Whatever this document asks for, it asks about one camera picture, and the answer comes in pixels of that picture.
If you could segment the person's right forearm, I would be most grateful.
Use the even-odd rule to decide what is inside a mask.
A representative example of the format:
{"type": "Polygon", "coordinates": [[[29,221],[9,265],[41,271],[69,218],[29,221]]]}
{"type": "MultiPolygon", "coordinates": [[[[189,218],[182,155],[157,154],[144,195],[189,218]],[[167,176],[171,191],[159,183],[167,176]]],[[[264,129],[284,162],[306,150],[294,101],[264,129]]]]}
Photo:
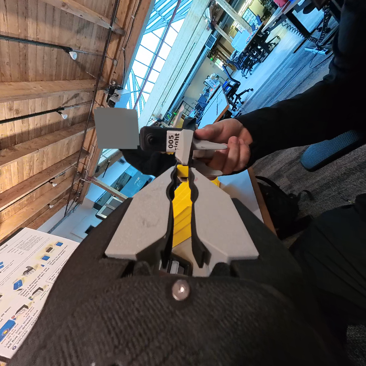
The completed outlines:
{"type": "Polygon", "coordinates": [[[345,1],[329,72],[305,92],[238,117],[249,131],[250,167],[278,150],[366,128],[366,1],[345,1]]]}

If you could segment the blue chair seat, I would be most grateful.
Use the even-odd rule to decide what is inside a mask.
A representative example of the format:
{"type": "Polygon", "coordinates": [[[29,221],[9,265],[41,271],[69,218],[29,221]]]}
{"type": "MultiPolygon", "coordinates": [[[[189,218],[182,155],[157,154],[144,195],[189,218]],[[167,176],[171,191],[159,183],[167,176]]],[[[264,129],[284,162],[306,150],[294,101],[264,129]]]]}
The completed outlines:
{"type": "Polygon", "coordinates": [[[305,170],[315,172],[358,149],[366,142],[365,132],[350,130],[331,140],[310,145],[300,157],[305,170]]]}

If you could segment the long white work table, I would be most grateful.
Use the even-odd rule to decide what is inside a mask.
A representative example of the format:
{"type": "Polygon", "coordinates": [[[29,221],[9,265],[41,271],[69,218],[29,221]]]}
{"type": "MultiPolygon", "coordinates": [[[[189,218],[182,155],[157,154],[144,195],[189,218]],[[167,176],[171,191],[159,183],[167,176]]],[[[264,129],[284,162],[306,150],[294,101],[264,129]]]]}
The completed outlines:
{"type": "Polygon", "coordinates": [[[198,124],[199,129],[219,121],[227,112],[228,108],[228,100],[222,86],[220,86],[204,109],[198,124]]]}

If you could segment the black backpack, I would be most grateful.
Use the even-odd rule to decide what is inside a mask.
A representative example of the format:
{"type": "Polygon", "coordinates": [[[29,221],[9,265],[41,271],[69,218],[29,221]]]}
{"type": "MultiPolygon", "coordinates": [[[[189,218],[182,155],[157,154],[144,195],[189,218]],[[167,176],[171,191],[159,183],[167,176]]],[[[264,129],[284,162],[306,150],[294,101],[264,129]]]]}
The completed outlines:
{"type": "Polygon", "coordinates": [[[263,176],[256,176],[259,189],[263,195],[270,218],[279,239],[284,240],[304,231],[313,221],[311,215],[299,218],[299,201],[302,194],[313,201],[314,197],[309,190],[302,190],[297,195],[286,194],[276,183],[263,176]]]}

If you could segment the yellow plastic bin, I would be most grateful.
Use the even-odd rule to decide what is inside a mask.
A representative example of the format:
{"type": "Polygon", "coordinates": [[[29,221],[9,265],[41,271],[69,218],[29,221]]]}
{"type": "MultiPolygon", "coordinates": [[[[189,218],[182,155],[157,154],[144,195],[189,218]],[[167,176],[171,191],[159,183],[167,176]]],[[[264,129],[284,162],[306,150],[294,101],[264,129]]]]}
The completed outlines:
{"type": "Polygon", "coordinates": [[[191,237],[191,189],[188,180],[181,181],[175,189],[173,205],[173,241],[172,247],[176,247],[191,237]]]}

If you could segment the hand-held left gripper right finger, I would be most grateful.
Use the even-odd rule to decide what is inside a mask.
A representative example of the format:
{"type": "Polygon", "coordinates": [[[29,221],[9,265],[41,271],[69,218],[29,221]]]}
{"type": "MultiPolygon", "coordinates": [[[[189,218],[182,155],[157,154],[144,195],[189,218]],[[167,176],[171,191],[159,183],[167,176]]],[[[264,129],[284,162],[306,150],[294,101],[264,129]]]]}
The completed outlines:
{"type": "Polygon", "coordinates": [[[255,260],[259,252],[240,215],[245,206],[195,168],[189,168],[191,248],[199,268],[255,260]]]}

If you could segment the person's right hand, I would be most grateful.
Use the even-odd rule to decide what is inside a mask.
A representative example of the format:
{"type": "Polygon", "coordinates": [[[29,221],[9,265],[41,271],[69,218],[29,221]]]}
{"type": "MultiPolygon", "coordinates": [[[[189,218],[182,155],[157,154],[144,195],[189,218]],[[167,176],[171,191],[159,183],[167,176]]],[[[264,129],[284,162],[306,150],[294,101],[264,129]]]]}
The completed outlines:
{"type": "Polygon", "coordinates": [[[230,175],[243,170],[250,159],[250,144],[253,139],[250,132],[237,119],[224,119],[201,129],[194,136],[198,140],[226,144],[227,148],[217,150],[211,157],[199,158],[208,167],[230,175]]]}

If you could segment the black office chair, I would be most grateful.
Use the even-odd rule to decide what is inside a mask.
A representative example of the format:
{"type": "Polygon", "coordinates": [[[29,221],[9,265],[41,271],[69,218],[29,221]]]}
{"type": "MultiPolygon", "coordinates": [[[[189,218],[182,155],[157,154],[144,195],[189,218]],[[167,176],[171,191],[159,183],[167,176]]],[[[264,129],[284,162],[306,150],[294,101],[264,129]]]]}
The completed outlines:
{"type": "Polygon", "coordinates": [[[231,106],[232,112],[237,112],[239,107],[243,104],[241,96],[245,93],[253,92],[254,89],[249,88],[238,93],[238,89],[241,85],[240,81],[231,77],[226,66],[223,66],[222,68],[228,77],[228,80],[222,86],[224,94],[226,95],[228,103],[231,106]]]}

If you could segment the person's dark clothing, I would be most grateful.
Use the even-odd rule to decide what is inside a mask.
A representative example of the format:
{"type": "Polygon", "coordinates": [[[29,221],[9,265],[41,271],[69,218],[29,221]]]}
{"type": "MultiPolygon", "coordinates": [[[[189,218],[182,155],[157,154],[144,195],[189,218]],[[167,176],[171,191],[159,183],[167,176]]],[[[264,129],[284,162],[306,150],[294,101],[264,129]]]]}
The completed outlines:
{"type": "Polygon", "coordinates": [[[290,247],[346,356],[347,327],[366,317],[366,194],[315,218],[290,247]]]}

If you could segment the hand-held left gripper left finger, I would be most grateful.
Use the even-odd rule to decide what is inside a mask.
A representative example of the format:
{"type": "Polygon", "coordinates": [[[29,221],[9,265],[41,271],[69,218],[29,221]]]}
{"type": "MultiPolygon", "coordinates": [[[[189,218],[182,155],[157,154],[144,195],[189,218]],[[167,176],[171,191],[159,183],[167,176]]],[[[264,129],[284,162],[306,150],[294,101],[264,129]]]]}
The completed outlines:
{"type": "Polygon", "coordinates": [[[140,190],[128,205],[105,255],[166,266],[172,250],[176,167],[140,190]]]}

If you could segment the illustrated instruction poster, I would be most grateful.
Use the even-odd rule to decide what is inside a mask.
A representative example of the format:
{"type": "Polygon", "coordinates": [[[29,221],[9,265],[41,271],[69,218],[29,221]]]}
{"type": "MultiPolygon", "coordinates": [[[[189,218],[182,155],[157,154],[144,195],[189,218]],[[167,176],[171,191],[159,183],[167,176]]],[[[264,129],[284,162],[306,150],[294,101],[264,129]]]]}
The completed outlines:
{"type": "Polygon", "coordinates": [[[0,247],[0,356],[5,364],[32,330],[79,242],[20,228],[0,247]]]}

